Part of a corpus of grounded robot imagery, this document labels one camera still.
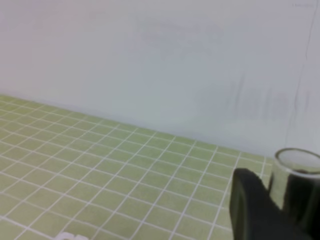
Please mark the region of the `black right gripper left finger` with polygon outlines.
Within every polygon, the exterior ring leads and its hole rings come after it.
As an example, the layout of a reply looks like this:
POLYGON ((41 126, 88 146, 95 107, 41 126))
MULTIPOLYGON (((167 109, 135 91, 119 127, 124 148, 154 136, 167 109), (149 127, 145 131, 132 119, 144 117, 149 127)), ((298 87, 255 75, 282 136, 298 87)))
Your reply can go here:
POLYGON ((229 214, 235 240, 318 240, 308 235, 276 205, 252 171, 233 172, 229 214))

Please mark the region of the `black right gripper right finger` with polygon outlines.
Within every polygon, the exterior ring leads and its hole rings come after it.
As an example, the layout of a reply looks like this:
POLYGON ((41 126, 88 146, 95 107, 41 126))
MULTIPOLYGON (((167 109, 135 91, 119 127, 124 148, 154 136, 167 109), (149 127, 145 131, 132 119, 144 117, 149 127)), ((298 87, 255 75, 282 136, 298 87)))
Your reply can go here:
POLYGON ((320 173, 294 171, 285 187, 283 212, 308 235, 320 234, 320 173))

